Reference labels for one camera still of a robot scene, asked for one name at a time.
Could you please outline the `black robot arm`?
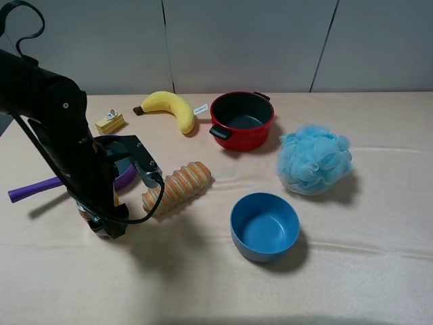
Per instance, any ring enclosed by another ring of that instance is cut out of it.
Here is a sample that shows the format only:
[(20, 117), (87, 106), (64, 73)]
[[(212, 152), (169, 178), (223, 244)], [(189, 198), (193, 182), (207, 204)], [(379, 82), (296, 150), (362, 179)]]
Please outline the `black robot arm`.
[(87, 95), (69, 78), (1, 52), (1, 112), (12, 115), (102, 238), (125, 234), (129, 212), (114, 190), (116, 165), (86, 119)]

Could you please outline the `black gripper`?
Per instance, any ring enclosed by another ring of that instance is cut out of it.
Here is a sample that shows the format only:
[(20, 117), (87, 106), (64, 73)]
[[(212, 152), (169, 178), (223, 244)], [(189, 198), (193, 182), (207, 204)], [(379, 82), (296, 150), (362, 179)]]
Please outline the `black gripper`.
[(93, 138), (87, 119), (54, 117), (28, 119), (43, 149), (64, 178), (78, 211), (101, 238), (125, 234), (129, 213), (114, 190), (115, 162), (130, 158), (126, 150), (105, 151)]

